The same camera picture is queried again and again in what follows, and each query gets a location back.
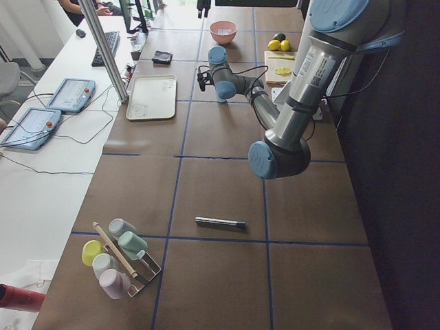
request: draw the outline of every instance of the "red object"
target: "red object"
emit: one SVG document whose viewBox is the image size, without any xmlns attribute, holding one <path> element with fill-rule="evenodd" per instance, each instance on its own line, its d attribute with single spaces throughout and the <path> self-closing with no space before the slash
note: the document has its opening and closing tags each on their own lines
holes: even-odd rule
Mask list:
<svg viewBox="0 0 440 330">
<path fill-rule="evenodd" d="M 40 311 L 45 294 L 0 284 L 0 307 L 17 311 Z"/>
</svg>

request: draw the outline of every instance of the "light blue cup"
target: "light blue cup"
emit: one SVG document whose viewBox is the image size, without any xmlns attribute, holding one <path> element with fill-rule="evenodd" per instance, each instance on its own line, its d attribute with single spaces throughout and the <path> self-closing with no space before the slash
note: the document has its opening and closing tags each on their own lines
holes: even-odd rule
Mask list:
<svg viewBox="0 0 440 330">
<path fill-rule="evenodd" d="M 109 232 L 115 239 L 118 239 L 122 234 L 128 231 L 136 233 L 136 228 L 124 219 L 114 219 L 109 224 Z"/>
</svg>

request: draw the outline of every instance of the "tablet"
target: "tablet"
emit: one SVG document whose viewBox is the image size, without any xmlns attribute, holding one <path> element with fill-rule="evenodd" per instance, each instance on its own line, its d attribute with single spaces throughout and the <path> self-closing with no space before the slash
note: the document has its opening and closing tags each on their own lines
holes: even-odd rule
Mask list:
<svg viewBox="0 0 440 330">
<path fill-rule="evenodd" d="M 55 132 L 61 117 L 60 110 L 29 108 L 0 146 L 26 150 L 40 149 Z"/>
<path fill-rule="evenodd" d="M 95 93 L 94 80 L 65 78 L 47 104 L 48 109 L 78 113 Z"/>
</svg>

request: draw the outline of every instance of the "wooden cutting board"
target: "wooden cutting board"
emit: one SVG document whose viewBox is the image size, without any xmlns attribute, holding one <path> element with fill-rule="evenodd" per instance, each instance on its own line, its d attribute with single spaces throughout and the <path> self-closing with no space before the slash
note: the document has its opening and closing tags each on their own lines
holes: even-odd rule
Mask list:
<svg viewBox="0 0 440 330">
<path fill-rule="evenodd" d="M 288 67 L 292 71 L 294 70 L 295 60 L 283 58 L 286 56 L 296 57 L 296 52 L 280 52 L 280 51 L 275 52 L 272 50 L 266 50 L 264 52 L 264 63 L 269 67 L 269 69 L 266 72 L 267 84 L 285 84 L 287 81 L 290 80 L 292 74 L 288 76 L 281 76 L 275 73 L 275 69 L 277 67 Z"/>
</svg>

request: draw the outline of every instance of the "white desk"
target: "white desk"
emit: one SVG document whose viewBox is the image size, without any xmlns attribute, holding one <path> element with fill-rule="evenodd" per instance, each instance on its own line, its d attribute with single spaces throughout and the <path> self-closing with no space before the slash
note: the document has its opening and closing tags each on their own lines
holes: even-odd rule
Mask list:
<svg viewBox="0 0 440 330">
<path fill-rule="evenodd" d="M 100 17 L 102 27 L 107 31 L 120 31 L 120 44 L 115 56 L 118 69 L 122 72 L 127 63 L 132 63 L 130 40 L 127 38 L 122 17 Z M 35 93 L 54 93 L 64 78 L 88 78 L 96 81 L 98 97 L 111 86 L 104 67 L 92 67 L 91 60 L 96 44 L 85 20 L 80 26 L 87 35 L 79 38 L 75 34 L 69 39 L 60 54 L 38 82 Z M 45 103 L 49 98 L 41 98 Z M 56 135 L 68 135 L 79 141 L 87 141 L 98 132 L 119 109 L 118 95 L 113 88 L 90 104 L 83 112 L 63 123 Z M 18 120 L 29 107 L 43 107 L 33 98 L 17 112 Z M 6 156 L 38 171 L 88 172 L 96 169 L 102 146 L 106 142 L 113 121 L 90 143 L 79 144 L 66 137 L 52 136 L 39 151 L 23 152 L 18 149 L 0 148 Z M 3 141 L 5 130 L 0 141 Z M 0 283 L 7 274 L 19 272 L 32 260 L 57 261 L 61 257 L 72 225 L 83 202 L 92 175 L 42 174 L 35 173 L 8 159 L 0 158 Z M 19 283 L 22 275 L 13 276 Z M 21 320 L 20 329 L 32 326 L 36 314 L 0 311 L 0 329 L 12 320 Z"/>
</svg>

